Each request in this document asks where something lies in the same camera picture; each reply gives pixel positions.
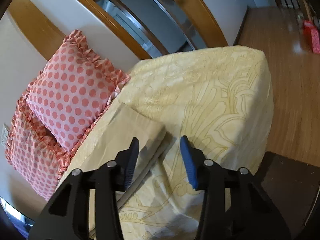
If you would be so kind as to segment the beige khaki pants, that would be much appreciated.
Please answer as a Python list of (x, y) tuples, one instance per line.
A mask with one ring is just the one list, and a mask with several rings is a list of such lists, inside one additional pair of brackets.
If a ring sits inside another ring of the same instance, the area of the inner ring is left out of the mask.
[(118, 152), (129, 148), (133, 138), (139, 140), (139, 155), (129, 188), (116, 193), (120, 222), (125, 239), (138, 239), (138, 219), (146, 214), (137, 207), (134, 194), (142, 187), (150, 169), (159, 158), (166, 135), (165, 126), (141, 115), (130, 106), (114, 102), (98, 120), (84, 141), (88, 157), (82, 163), (84, 171), (95, 170)]

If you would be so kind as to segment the dark wooden bedside furniture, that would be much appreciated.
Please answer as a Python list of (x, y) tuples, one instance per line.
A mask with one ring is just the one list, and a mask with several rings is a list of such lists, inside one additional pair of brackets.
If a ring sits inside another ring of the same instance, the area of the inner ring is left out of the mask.
[(319, 239), (319, 167), (266, 152), (256, 176), (293, 239)]

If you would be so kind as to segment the pink polka dot pillow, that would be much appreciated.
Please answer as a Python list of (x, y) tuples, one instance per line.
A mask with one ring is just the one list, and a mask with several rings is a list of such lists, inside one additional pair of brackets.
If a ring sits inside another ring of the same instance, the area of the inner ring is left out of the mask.
[(17, 100), (5, 157), (39, 196), (49, 200), (72, 156), (60, 147), (32, 112), (27, 104), (28, 94), (27, 90), (24, 91)]
[(27, 104), (60, 146), (71, 152), (129, 79), (74, 30), (36, 78)]

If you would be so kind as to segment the yellow patterned bedspread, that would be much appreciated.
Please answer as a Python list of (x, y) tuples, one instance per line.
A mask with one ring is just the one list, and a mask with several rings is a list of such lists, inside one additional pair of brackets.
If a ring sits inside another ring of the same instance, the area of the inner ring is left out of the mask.
[(271, 74), (265, 54), (244, 46), (201, 49), (142, 60), (130, 70), (130, 81), (97, 121), (77, 150), (69, 169), (83, 168), (89, 158), (113, 159), (102, 147), (112, 139), (122, 150), (138, 137), (127, 106), (163, 125), (155, 163), (135, 191), (118, 197), (125, 239), (193, 239), (203, 193), (192, 189), (180, 153), (186, 136), (222, 167), (257, 172), (273, 118)]

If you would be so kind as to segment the red box on floor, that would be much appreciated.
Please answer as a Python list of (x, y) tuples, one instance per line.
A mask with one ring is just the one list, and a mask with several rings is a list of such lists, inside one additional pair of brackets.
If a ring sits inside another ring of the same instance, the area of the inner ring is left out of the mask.
[(317, 27), (310, 21), (304, 20), (303, 22), (303, 34), (305, 35), (310, 48), (314, 54), (320, 53), (319, 46), (319, 31)]

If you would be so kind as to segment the white wall socket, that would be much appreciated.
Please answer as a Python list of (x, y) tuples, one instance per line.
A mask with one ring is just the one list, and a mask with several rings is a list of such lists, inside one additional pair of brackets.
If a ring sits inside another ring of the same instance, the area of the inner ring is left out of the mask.
[(8, 135), (9, 135), (8, 127), (6, 124), (3, 124), (2, 131), (1, 131), (1, 145), (3, 147), (5, 147), (7, 144)]

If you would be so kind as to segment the wooden door frame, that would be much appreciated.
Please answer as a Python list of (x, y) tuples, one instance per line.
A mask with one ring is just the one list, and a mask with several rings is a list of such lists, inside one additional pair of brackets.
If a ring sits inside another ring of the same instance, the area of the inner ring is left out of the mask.
[(75, 29), (121, 67), (227, 45), (203, 0), (11, 0), (8, 13), (45, 59)]

